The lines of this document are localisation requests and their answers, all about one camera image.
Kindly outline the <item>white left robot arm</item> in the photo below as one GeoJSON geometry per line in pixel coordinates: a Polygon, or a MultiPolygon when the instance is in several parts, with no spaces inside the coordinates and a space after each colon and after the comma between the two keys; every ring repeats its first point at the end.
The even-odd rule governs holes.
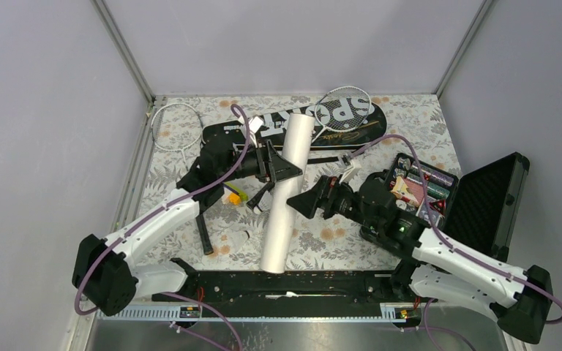
{"type": "Polygon", "coordinates": [[[281,181],[295,180],[304,167],[280,154],[271,142],[262,146],[202,147],[190,169],[168,195],[144,215],[111,234],[94,234],[79,244],[72,285],[76,287],[75,311],[84,315],[80,299],[93,303],[91,310],[113,316],[132,300],[148,295],[173,293],[187,301],[198,290],[196,278],[186,266],[171,261],[139,266],[138,262],[161,240],[182,225],[195,221],[203,253],[213,253],[204,213],[225,194],[227,181],[255,177],[272,189],[281,181]]]}

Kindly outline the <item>white shuttlecock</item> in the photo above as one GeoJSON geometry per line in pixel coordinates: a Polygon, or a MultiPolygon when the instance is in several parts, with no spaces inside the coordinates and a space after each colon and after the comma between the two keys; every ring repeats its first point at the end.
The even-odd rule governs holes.
{"type": "Polygon", "coordinates": [[[272,200],[273,200],[273,196],[271,192],[265,192],[252,211],[255,214],[266,213],[271,209],[272,200]]]}
{"type": "Polygon", "coordinates": [[[250,239],[250,231],[244,228],[226,229],[221,235],[221,252],[230,254],[238,252],[250,239]]]}

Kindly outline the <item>white shuttlecock tube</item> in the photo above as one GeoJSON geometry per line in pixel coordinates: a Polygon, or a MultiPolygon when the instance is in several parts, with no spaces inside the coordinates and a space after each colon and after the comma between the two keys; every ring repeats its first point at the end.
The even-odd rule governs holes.
{"type": "Polygon", "coordinates": [[[285,271],[296,221],[296,210],[288,206],[286,200],[302,189],[314,124],[315,119],[305,114],[292,113],[288,120],[282,156],[300,167],[303,175],[281,181],[274,188],[260,261],[260,268],[268,273],[285,271]]]}

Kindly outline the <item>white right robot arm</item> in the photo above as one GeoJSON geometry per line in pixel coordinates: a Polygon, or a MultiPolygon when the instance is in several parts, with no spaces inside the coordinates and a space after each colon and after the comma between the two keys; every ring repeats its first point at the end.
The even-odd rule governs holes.
{"type": "Polygon", "coordinates": [[[346,182],[322,176],[313,188],[287,204],[311,219],[340,215],[367,231],[364,239],[411,267],[390,282],[400,301],[434,298],[483,314],[510,336],[538,344],[552,301],[550,273],[533,265],[523,269],[488,257],[397,207],[383,180],[371,175],[353,191],[346,182]]]}

